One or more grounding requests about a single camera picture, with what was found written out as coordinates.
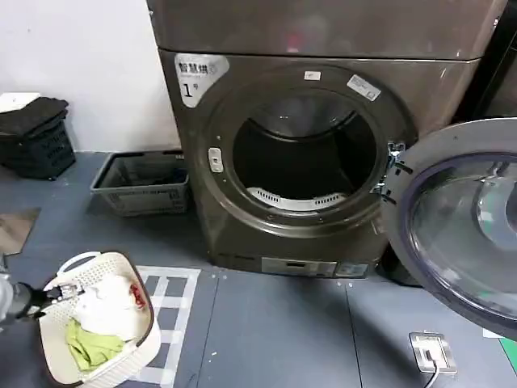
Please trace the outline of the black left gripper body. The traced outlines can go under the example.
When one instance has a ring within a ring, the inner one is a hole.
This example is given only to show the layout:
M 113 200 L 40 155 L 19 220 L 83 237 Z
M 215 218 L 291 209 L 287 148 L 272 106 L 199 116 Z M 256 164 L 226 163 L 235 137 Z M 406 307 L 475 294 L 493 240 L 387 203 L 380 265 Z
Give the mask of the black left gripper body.
M 13 316 L 16 319 L 29 318 L 29 308 L 31 306 L 46 306 L 48 308 L 52 304 L 48 299 L 48 294 L 43 289 L 33 289 L 29 284 L 17 283 L 14 291 Z

